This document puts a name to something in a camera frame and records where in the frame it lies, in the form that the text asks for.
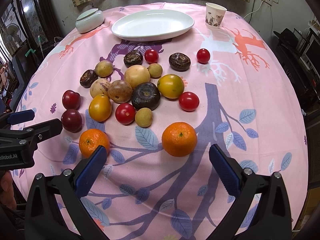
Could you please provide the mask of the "person's left hand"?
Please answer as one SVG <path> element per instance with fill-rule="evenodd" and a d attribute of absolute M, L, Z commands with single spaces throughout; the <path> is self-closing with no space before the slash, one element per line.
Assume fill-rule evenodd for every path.
<path fill-rule="evenodd" d="M 16 209 L 16 200 L 14 197 L 14 188 L 12 184 L 12 176 L 9 171 L 6 171 L 3 177 L 1 178 L 1 203 L 8 207 L 11 210 Z"/>

